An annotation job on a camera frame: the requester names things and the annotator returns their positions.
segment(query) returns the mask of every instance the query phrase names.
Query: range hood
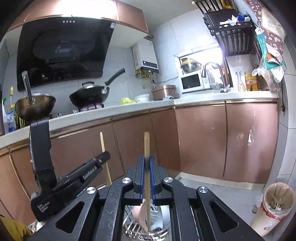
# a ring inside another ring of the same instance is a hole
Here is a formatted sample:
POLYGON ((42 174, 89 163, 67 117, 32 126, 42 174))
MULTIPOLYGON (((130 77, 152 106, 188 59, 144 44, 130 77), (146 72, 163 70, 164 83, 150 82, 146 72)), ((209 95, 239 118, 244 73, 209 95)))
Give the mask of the range hood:
POLYGON ((115 23, 105 19, 51 17, 25 23, 17 51, 17 89, 57 81, 99 78, 115 23))

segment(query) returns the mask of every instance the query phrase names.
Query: countertop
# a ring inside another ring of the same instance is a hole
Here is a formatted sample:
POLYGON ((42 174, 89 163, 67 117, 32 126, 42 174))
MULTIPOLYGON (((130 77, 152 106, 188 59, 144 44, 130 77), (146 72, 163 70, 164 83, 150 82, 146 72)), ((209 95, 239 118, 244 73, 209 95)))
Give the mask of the countertop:
MULTIPOLYGON (((58 118, 49 120, 49 131, 57 131, 66 127, 74 126, 84 122, 94 121, 103 119, 106 117, 137 112, 141 110, 149 110, 160 107, 178 106, 193 104, 198 102, 207 101, 220 101, 220 100, 234 100, 234 99, 257 99, 257 98, 278 98, 277 93, 270 91, 251 91, 251 92, 229 92, 229 93, 206 93, 206 94, 195 94, 184 98, 167 101, 149 101, 140 102, 134 104, 117 105, 112 107, 105 107, 102 109, 89 110, 79 112, 71 115, 65 115, 58 118)), ((0 137, 0 150, 29 139, 30 127, 24 127, 14 132, 8 133, 0 137)))

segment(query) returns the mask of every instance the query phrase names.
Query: water heater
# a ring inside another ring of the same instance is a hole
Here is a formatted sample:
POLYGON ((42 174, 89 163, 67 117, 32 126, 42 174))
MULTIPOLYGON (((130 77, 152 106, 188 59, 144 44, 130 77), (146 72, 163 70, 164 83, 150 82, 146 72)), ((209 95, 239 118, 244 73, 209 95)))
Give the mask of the water heater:
POLYGON ((157 60, 151 41, 142 39, 132 46, 136 69, 159 73, 157 60))

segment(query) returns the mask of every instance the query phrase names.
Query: white bowl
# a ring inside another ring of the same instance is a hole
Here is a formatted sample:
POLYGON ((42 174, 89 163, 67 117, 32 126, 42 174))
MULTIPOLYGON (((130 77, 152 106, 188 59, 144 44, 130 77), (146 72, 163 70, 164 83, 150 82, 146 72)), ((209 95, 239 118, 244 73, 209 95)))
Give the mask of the white bowl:
POLYGON ((138 95, 135 97, 135 101, 137 102, 147 102, 149 101, 150 94, 143 94, 143 95, 138 95))

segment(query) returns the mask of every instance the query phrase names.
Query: pot handle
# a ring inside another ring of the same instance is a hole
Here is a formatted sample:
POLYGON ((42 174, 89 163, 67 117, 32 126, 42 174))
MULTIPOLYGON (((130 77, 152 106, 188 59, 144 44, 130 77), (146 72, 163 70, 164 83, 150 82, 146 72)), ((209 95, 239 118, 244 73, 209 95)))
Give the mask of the pot handle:
POLYGON ((22 79, 23 79, 24 84, 25 84, 25 89, 26 89, 27 97, 28 97, 28 103, 29 104, 33 104, 34 100, 33 100, 33 97, 32 97, 31 86, 30 86, 30 82, 29 82, 29 77, 28 77, 28 72, 27 71, 23 71, 22 72, 22 79))
POLYGON ((82 87, 83 87, 85 84, 92 84, 92 85, 94 85, 94 82, 93 82, 93 81, 84 82, 84 83, 82 83, 82 87))
POLYGON ((109 84, 111 84, 114 79, 122 75, 125 71, 126 71, 125 69, 121 69, 117 71, 108 81, 105 82, 105 85, 108 86, 109 84))

